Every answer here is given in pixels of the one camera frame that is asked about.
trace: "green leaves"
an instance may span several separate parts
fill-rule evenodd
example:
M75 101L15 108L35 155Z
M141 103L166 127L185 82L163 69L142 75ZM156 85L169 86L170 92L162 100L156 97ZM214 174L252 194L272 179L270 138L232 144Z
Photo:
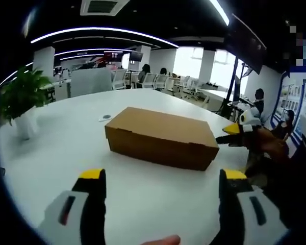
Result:
M45 91L40 88L51 83L49 78L42 76L41 70L25 71L25 67L18 70L17 78L1 90L1 113L9 123L32 107L47 104Z

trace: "cardboard box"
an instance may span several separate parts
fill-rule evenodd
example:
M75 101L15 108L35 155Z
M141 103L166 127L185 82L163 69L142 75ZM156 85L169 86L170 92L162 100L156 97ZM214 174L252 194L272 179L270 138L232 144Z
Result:
M219 151L206 121L127 107L106 126L110 150L162 165L206 170Z

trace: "ceiling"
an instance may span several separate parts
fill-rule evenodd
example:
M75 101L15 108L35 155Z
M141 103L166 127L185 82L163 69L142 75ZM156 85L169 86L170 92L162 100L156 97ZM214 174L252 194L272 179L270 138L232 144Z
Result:
M306 10L302 7L306 6L303 4L305 0L299 1L299 6L291 6L284 0L276 3L271 0L218 1L228 17L235 13L264 42L267 46L266 65L283 71L289 62L283 59L284 53L299 54L295 44L296 35L289 32L286 20L291 25L298 25L297 30L306 34ZM131 0L114 17L80 16L81 3L82 0L12 2L2 17L0 29L0 38L5 40L1 57L3 76L31 62L33 52L48 45L52 45L56 53L86 48L128 48L143 42L152 48L173 48L147 37L112 31L69 32L30 44L35 38L64 29L126 29L159 37L179 46L203 46L210 50L223 48L219 40L227 34L227 26L209 0ZM34 18L29 21L27 36L24 37L22 27L30 13L34 13Z

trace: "potted plant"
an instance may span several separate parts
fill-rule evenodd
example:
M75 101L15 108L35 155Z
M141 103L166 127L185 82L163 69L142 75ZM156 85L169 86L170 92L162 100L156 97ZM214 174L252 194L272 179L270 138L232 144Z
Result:
M26 71L23 67L18 70L16 79L1 90L1 115L10 125L11 120L15 121L22 139L29 139L36 132L33 108L47 104L45 90L41 88L51 82L42 73L41 70Z

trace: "air conditioner vent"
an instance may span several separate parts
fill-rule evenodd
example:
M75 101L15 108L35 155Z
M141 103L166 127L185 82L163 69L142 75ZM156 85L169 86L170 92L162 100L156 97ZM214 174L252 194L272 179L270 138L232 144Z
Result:
M82 0L81 15L115 16L130 0Z
M88 13L111 13L117 2L111 1L91 1Z

